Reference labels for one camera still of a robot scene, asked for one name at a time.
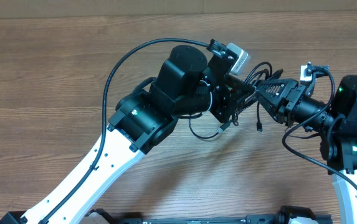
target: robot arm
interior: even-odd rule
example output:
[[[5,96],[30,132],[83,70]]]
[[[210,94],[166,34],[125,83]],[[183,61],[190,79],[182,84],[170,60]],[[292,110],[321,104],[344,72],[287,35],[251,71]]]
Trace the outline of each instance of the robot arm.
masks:
[[[357,184],[357,170],[354,174],[347,174],[345,170],[340,171]],[[341,223],[357,223],[357,191],[343,178],[332,175],[333,186],[338,197]]]
[[[101,138],[49,196],[18,217],[7,214],[0,223],[78,223],[124,171],[173,132],[179,118],[193,118],[192,114],[210,111],[223,124],[223,131],[231,123],[237,125],[239,113],[256,101],[261,103],[274,120],[287,126],[291,126],[295,121],[301,123],[318,113],[316,118],[307,123],[305,129],[320,133],[323,140],[321,153],[328,161],[328,165],[330,161],[335,166],[337,163],[343,163],[341,156],[346,154],[346,149],[341,147],[340,139],[348,139],[349,133],[342,133],[340,127],[345,121],[352,122],[352,117],[349,116],[351,110],[345,111],[346,119],[340,125],[336,123],[335,118],[343,114],[342,111],[349,106],[356,108],[357,90],[348,92],[352,97],[356,97],[351,105],[343,109],[338,107],[340,103],[333,104],[332,110],[320,113],[326,105],[312,99],[311,96],[315,79],[321,74],[308,73],[306,70],[303,74],[305,81],[299,85],[296,80],[278,79],[283,70],[272,74],[271,68],[270,73],[268,70],[265,71],[268,74],[267,80],[260,80],[263,73],[256,73],[253,78],[242,81],[231,74],[240,73],[250,59],[245,51],[234,44],[225,46],[215,40],[211,40],[206,48],[213,53],[212,59],[208,62],[200,50],[188,45],[176,46],[171,51],[169,59],[163,63],[156,79],[145,80],[132,94],[117,104],[116,113],[108,120],[110,124],[106,131],[105,147],[96,166],[94,167],[92,162],[97,156]],[[314,65],[309,64],[308,67],[314,68]],[[143,90],[142,88],[149,83],[150,90]],[[343,99],[339,96],[335,98],[335,102],[340,100]],[[329,129],[332,130],[330,127],[334,127],[335,132],[327,138],[326,133]],[[90,166],[93,168],[92,172],[83,179]],[[82,185],[62,203],[65,196],[71,194],[71,190],[80,181],[83,181]],[[347,205],[345,197],[351,194],[342,189],[343,187],[336,192],[341,192],[338,196],[343,198],[344,204]],[[349,213],[348,209],[357,209],[355,204],[353,207],[343,208],[346,214]],[[299,217],[287,217],[284,223],[299,223]]]

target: wooden table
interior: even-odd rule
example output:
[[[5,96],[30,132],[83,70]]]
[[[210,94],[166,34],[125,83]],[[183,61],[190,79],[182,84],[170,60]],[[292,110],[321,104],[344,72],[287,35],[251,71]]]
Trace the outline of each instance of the wooden table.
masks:
[[[357,12],[0,20],[0,218],[31,208],[86,155],[101,131],[109,71],[133,47],[161,37],[234,42],[252,56],[246,73],[269,61],[274,70],[285,70],[283,77],[298,79],[300,66],[312,61],[330,65],[336,86],[357,74]],[[109,116],[119,99],[158,74],[175,45],[147,47],[123,64],[110,87]],[[322,78],[314,97],[327,101],[330,91]],[[239,127],[214,141],[195,138],[180,121],[95,207],[112,215],[183,218],[275,213],[281,205],[298,205],[339,222],[326,170],[289,153],[281,143],[285,126],[264,110],[261,117],[262,133],[253,106]],[[193,126],[207,135],[219,124],[206,116]],[[319,140],[290,143],[320,159]]]

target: black cable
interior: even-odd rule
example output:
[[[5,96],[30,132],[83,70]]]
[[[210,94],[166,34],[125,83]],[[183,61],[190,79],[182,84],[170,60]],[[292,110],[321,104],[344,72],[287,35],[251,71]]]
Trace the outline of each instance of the black cable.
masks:
[[[199,136],[193,131],[192,126],[191,126],[191,119],[190,118],[188,119],[188,124],[189,124],[189,129],[191,130],[192,134],[195,135],[199,139],[210,139],[210,138],[216,137],[219,134],[219,132],[216,132],[212,136],[208,136],[208,137]]]
[[[277,70],[274,74],[272,74],[269,79],[270,80],[275,80],[275,79],[279,79],[280,76],[282,75],[283,73],[283,69],[280,69],[280,70]]]
[[[207,47],[209,46],[206,43],[203,42],[198,42],[195,40],[187,40],[187,39],[179,39],[179,38],[162,38],[162,39],[156,39],[156,40],[151,40],[149,42],[146,42],[144,44],[141,44],[137,47],[135,47],[133,50],[129,51],[126,55],[124,55],[118,62],[117,64],[114,66],[113,70],[110,72],[109,77],[106,81],[105,84],[105,89],[103,90],[103,99],[102,99],[102,135],[101,135],[101,142],[99,145],[99,149],[98,149],[98,153],[97,156],[95,157],[94,161],[92,162],[92,164],[90,165],[90,168],[88,169],[88,171],[85,173],[85,175],[81,178],[81,180],[77,183],[77,185],[66,195],[65,198],[62,199],[62,201],[60,201],[58,203],[57,206],[55,206],[54,209],[52,209],[48,215],[46,215],[40,222],[39,224],[45,224],[47,223],[47,221],[49,220],[49,218],[54,215],[54,213],[60,209],[62,207],[62,205],[68,201],[68,199],[80,188],[80,186],[84,183],[84,181],[88,178],[88,176],[91,174],[91,172],[96,169],[97,167],[97,163],[99,161],[99,158],[102,155],[102,151],[103,151],[103,147],[105,145],[105,139],[106,139],[106,128],[107,128],[107,117],[106,117],[106,112],[107,112],[107,97],[108,97],[108,89],[109,89],[109,85],[110,85],[110,81],[112,80],[114,74],[116,73],[117,69],[120,67],[120,65],[129,57],[131,56],[133,53],[135,53],[136,51],[149,46],[151,44],[156,44],[156,43],[160,43],[160,42],[182,42],[182,43],[187,43],[187,44],[194,44],[194,45],[199,45],[202,47]]]
[[[139,85],[137,85],[132,93],[136,93],[142,89],[144,89],[147,85],[150,83],[154,82],[156,80],[156,77],[149,77],[146,80],[143,80]]]
[[[256,123],[256,128],[258,132],[262,132],[263,131],[263,124],[261,123],[260,120],[260,102],[257,102],[257,123]]]
[[[315,133],[315,134],[312,134],[312,135],[309,135],[309,136],[292,136],[291,134],[289,134],[289,137],[292,137],[292,138],[298,138],[298,139],[310,139],[310,138],[314,138],[314,137],[317,137],[317,136],[321,136],[320,133]]]
[[[294,132],[294,131],[295,131],[296,129],[298,129],[299,127],[304,126],[304,125],[307,124],[309,121],[311,121],[312,119],[314,119],[314,118],[316,118],[317,116],[319,116],[320,114],[322,114],[322,112],[326,111],[326,110],[329,108],[329,106],[331,105],[332,101],[333,101],[333,97],[334,97],[334,95],[335,95],[335,81],[334,81],[334,79],[333,79],[332,74],[331,74],[329,71],[324,70],[324,69],[316,69],[316,70],[319,71],[319,72],[323,72],[323,73],[327,74],[327,75],[329,76],[329,78],[330,78],[332,92],[331,92],[331,96],[330,96],[329,102],[324,106],[324,108],[323,108],[322,110],[320,110],[319,112],[317,112],[317,113],[314,114],[313,116],[309,117],[308,119],[306,119],[306,120],[303,121],[302,123],[297,124],[295,127],[293,127],[292,129],[290,129],[287,133],[285,133],[285,134],[283,135],[283,138],[282,138],[282,144],[283,144],[283,146],[285,146],[285,148],[286,148],[287,150],[289,150],[291,153],[295,154],[296,156],[298,156],[298,157],[300,157],[300,158],[302,158],[302,159],[305,159],[305,160],[307,160],[307,161],[309,161],[309,162],[312,162],[312,163],[314,163],[314,164],[316,164],[316,165],[318,165],[318,166],[320,166],[320,167],[323,167],[323,168],[327,169],[328,171],[330,171],[330,172],[332,172],[332,173],[338,175],[339,177],[343,178],[343,179],[346,180],[350,185],[352,185],[352,186],[356,189],[356,191],[357,191],[357,185],[356,185],[350,178],[348,178],[347,176],[345,176],[345,175],[342,174],[341,172],[338,172],[337,170],[335,170],[335,169],[333,169],[333,168],[331,168],[331,167],[329,167],[329,166],[323,164],[323,163],[320,162],[320,161],[317,161],[317,160],[315,160],[315,159],[312,159],[311,157],[308,157],[308,156],[306,156],[306,155],[304,155],[304,154],[301,154],[301,153],[297,152],[296,150],[292,149],[292,148],[286,143],[286,139],[288,138],[288,136],[289,136],[292,132]]]
[[[189,115],[189,116],[177,116],[179,119],[196,119],[200,118],[203,115],[203,113],[198,113],[197,115]]]
[[[331,133],[332,133],[332,129],[333,129],[334,125],[335,125],[339,120],[345,119],[345,118],[346,118],[345,115],[339,114],[339,116],[337,116],[337,117],[333,120],[333,122],[329,125],[328,131],[326,132],[326,138],[327,138],[327,140],[330,141],[330,135],[331,135]]]
[[[260,80],[260,78],[261,78],[261,75],[259,75],[258,77],[257,77],[257,79],[254,81],[254,83],[253,83],[253,87],[255,87],[255,85],[259,82],[259,80]]]
[[[255,78],[255,77],[261,77],[263,74],[265,74],[265,77],[268,78],[269,77],[269,72],[267,69],[258,71],[256,73],[254,73],[253,75],[249,76],[249,79],[245,80],[245,84],[250,84],[251,81]]]
[[[244,107],[236,113],[236,119],[238,119],[238,115],[240,115],[244,110],[252,106],[257,100],[255,99],[254,94],[248,97],[248,100],[245,101]]]
[[[245,82],[249,79],[249,77],[262,65],[268,65],[270,67],[270,74],[272,74],[272,65],[270,62],[261,62],[258,65],[256,65],[253,70],[248,74],[247,78],[245,79]]]

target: wood grain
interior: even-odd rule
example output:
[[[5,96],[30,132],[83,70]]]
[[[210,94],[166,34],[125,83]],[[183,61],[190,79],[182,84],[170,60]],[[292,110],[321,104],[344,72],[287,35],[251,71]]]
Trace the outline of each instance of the wood grain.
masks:
[[[74,17],[0,20],[0,218],[43,199],[75,167],[100,134],[102,91],[109,71],[147,40],[182,37],[235,42],[252,56],[246,69],[269,61],[298,78],[307,61],[329,64],[336,83],[357,74],[357,12],[247,13],[191,16]],[[108,115],[143,79],[158,74],[175,44],[130,57],[113,78]],[[326,101],[328,80],[315,98]],[[214,141],[201,141],[180,121],[172,135],[107,190],[95,207],[147,217],[226,217],[310,207],[339,220],[326,171],[291,155],[284,126],[255,108]],[[193,121],[203,135],[212,116]],[[317,140],[291,139],[320,160]]]
[[[0,0],[0,19],[344,10],[357,0]]]

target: cable connector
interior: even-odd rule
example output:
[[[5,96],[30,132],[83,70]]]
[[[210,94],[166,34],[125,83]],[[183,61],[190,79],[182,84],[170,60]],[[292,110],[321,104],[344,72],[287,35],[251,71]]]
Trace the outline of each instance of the cable connector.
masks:
[[[258,132],[262,132],[263,131],[263,124],[260,121],[257,122],[256,126],[257,126],[257,131]]]
[[[219,58],[226,57],[227,47],[214,39],[210,40],[210,44],[206,49]]]
[[[232,120],[228,121],[227,123],[224,123],[220,126],[220,128],[217,130],[218,133],[221,133],[225,131],[232,123]]]

